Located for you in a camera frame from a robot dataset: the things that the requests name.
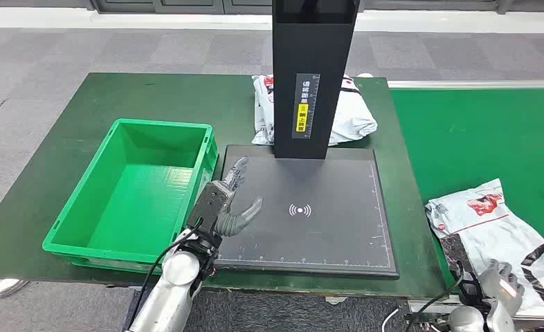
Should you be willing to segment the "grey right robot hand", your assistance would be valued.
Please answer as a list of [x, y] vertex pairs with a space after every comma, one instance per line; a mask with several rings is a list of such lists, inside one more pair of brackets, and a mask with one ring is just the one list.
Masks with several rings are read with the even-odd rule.
[[501, 302], [511, 317], [517, 314], [523, 303], [525, 288], [518, 283], [509, 263], [491, 259], [478, 280], [485, 297]]

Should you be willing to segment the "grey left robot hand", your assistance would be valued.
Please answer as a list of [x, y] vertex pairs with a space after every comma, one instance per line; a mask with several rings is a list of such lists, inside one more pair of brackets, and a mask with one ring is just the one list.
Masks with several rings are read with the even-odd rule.
[[243, 212], [233, 214], [230, 211], [236, 193], [238, 193], [245, 181], [248, 163], [248, 156], [242, 156], [235, 162], [222, 181], [214, 181], [215, 186], [226, 195], [224, 205], [218, 214], [214, 226], [214, 232], [221, 237], [234, 237], [239, 234], [262, 209], [263, 197], [257, 196]]

